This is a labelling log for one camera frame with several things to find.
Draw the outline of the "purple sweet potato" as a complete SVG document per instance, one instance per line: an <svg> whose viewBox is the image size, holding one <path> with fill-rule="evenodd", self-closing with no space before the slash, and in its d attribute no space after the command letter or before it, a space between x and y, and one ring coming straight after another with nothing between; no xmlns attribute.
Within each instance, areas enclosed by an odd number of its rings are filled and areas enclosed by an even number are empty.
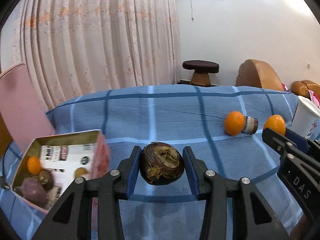
<svg viewBox="0 0 320 240"><path fill-rule="evenodd" d="M21 186L22 194L29 202L43 207L47 201L47 193L41 183L33 177L24 179Z"/></svg>

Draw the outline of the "small yellow-green fruit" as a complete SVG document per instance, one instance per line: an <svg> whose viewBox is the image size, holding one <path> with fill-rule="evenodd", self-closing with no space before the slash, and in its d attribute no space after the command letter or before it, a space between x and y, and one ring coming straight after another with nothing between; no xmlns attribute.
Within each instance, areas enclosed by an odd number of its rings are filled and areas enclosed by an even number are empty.
<svg viewBox="0 0 320 240"><path fill-rule="evenodd" d="M78 177L84 177L85 179L88 179L88 175L89 175L89 172L84 167L77 168L74 171L74 179L76 179Z"/></svg>

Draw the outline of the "small orange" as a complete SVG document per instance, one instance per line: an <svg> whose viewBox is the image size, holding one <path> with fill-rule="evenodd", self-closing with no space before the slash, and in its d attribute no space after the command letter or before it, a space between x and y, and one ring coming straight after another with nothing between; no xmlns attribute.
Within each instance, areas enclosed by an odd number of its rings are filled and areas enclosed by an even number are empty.
<svg viewBox="0 0 320 240"><path fill-rule="evenodd" d="M27 169L30 174L38 175L42 170L40 160L35 156L30 157L27 161Z"/></svg>

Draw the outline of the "dark brown taro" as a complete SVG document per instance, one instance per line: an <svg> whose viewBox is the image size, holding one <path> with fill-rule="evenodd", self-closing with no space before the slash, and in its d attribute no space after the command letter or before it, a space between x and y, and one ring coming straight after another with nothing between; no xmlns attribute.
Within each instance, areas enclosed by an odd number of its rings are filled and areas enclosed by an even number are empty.
<svg viewBox="0 0 320 240"><path fill-rule="evenodd" d="M178 150L164 142L148 144L139 157L140 175L150 185L171 184L181 178L184 169L184 160Z"/></svg>

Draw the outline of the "white paper cup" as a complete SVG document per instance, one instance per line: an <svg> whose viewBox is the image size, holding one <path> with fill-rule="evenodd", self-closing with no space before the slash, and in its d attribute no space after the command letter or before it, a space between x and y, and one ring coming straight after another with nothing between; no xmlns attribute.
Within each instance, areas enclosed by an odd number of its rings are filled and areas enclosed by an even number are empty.
<svg viewBox="0 0 320 240"><path fill-rule="evenodd" d="M319 108L309 99L299 95L290 129L301 137L314 140L319 134Z"/></svg>

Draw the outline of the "pink clothes on sofa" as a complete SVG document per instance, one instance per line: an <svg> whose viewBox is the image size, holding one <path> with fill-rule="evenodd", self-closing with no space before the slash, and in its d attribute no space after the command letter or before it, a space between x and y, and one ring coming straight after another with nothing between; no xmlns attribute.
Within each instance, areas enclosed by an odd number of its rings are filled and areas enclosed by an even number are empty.
<svg viewBox="0 0 320 240"><path fill-rule="evenodd" d="M308 90L310 95L310 100L320 109L320 98L319 96L312 90Z"/></svg>

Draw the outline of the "tan leather sofa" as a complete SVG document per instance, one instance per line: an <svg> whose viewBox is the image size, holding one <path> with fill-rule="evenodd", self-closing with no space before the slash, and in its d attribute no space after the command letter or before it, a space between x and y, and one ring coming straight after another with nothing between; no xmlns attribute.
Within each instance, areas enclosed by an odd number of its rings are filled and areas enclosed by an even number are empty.
<svg viewBox="0 0 320 240"><path fill-rule="evenodd" d="M319 84L310 80L295 81L291 85L291 92L293 94L303 96L310 100L310 95L308 90L314 91L319 96L320 86Z"/></svg>

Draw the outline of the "pink tin box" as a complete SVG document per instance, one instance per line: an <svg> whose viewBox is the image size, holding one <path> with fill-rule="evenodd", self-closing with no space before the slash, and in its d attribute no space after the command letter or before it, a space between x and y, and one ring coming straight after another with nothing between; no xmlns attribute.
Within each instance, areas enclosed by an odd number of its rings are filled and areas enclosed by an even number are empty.
<svg viewBox="0 0 320 240"><path fill-rule="evenodd" d="M34 175L28 168L39 160L36 191L31 192ZM28 146L14 175L11 190L31 207L48 213L77 177L96 179L108 172L111 151L99 129L35 138Z"/></svg>

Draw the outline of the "printed card in box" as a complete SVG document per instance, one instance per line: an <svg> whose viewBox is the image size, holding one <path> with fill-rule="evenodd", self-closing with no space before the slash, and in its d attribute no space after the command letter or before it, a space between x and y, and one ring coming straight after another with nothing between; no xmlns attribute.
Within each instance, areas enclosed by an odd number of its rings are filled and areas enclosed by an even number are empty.
<svg viewBox="0 0 320 240"><path fill-rule="evenodd" d="M96 144L42 146L40 162L42 169L51 171L54 178L53 188L47 193L46 209L50 209L65 189L74 180L74 171L84 167L90 171Z"/></svg>

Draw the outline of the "dark round stool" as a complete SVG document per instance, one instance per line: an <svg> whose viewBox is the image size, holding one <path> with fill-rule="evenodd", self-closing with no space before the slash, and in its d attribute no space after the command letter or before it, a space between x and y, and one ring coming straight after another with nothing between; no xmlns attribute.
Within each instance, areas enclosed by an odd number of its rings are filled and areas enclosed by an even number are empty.
<svg viewBox="0 0 320 240"><path fill-rule="evenodd" d="M194 71L190 84L200 87L210 87L211 81L209 74L217 74L219 72L218 63L203 60L184 61L182 68Z"/></svg>

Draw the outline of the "wooden door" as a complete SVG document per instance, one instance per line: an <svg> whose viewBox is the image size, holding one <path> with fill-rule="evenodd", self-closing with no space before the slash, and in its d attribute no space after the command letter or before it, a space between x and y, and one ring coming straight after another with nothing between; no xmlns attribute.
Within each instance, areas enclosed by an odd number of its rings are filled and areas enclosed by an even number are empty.
<svg viewBox="0 0 320 240"><path fill-rule="evenodd" d="M0 116L0 157L3 157L11 142L12 137L3 121L2 116Z"/></svg>

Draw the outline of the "pink chair back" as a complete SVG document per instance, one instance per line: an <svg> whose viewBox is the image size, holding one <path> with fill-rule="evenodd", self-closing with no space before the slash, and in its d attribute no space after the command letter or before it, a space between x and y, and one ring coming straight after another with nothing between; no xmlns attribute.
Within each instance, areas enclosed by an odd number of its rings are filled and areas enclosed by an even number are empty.
<svg viewBox="0 0 320 240"><path fill-rule="evenodd" d="M26 151L33 139L55 133L24 63L1 74L1 116L21 152Z"/></svg>

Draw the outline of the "pink floral curtain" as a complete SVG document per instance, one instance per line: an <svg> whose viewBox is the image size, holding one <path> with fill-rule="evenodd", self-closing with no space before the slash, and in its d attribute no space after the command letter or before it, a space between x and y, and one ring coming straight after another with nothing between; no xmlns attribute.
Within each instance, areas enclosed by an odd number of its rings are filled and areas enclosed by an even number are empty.
<svg viewBox="0 0 320 240"><path fill-rule="evenodd" d="M175 0L22 0L10 26L40 105L178 81Z"/></svg>

